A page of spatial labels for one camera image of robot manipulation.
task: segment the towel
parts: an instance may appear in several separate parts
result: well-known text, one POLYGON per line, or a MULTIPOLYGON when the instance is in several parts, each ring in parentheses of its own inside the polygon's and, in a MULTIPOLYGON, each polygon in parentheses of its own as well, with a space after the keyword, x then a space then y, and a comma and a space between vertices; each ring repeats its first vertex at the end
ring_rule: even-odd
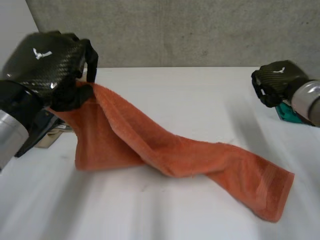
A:
POLYGON ((92 87, 94 97, 81 108, 52 111, 77 135, 78 170, 148 164, 174 178, 205 174, 260 218, 280 219, 293 173, 234 145, 172 134, 110 89, 92 87))

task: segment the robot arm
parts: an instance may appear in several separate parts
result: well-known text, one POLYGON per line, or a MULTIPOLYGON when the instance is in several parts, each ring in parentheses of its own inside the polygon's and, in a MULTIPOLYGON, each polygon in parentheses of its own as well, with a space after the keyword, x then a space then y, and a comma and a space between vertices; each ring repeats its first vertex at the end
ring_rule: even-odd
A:
POLYGON ((276 61, 252 74, 252 85, 269 108, 285 102, 299 117, 320 126, 320 80, 310 80, 291 61, 276 61))
POLYGON ((18 45, 0 74, 0 171, 28 139, 39 111, 77 109, 93 95, 89 84, 76 86, 86 62, 93 83, 98 54, 71 33, 33 33, 18 45))

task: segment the logo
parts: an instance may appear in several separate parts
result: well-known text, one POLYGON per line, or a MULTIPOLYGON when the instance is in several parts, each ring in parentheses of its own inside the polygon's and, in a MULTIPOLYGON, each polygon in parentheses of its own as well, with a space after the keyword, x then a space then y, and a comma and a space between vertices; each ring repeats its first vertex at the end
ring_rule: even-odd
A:
POLYGON ((284 66, 281 70, 279 71, 273 71, 275 74, 283 74, 285 72, 286 67, 284 66))
POLYGON ((53 83, 53 82, 52 82, 51 85, 50 85, 50 88, 51 88, 51 89, 54 89, 57 85, 58 85, 58 83, 56 83, 56 82, 53 83))
POLYGON ((48 52, 46 52, 46 53, 39 53, 39 52, 37 52, 37 50, 36 50, 35 48, 33 48, 33 52, 34 52, 35 58, 36 58, 37 60, 39 60, 40 58, 44 58, 44 57, 49 56, 49 55, 52 54, 51 51, 48 51, 48 52))

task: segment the white table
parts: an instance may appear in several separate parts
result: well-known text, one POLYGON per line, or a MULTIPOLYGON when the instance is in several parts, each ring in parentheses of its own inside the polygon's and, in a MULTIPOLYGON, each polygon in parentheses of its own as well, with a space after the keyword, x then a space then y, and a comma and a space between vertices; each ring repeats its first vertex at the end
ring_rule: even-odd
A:
POLYGON ((147 167, 75 170, 77 138, 13 159, 0 175, 1 240, 301 240, 320 234, 320 129, 280 121, 254 67, 100 68, 96 82, 167 130, 232 143, 296 173, 282 219, 256 217, 204 176, 147 167))

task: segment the gray concrete wall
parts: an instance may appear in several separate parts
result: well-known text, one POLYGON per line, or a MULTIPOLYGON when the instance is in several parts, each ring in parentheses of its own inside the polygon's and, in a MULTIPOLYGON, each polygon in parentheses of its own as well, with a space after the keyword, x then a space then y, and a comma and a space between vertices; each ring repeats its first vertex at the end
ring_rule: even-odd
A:
POLYGON ((319 0, 27 0, 40 31, 89 38, 100 67, 260 66, 320 76, 319 0))
POLYGON ((24 0, 0 0, 0 71, 26 34, 37 31, 24 0))

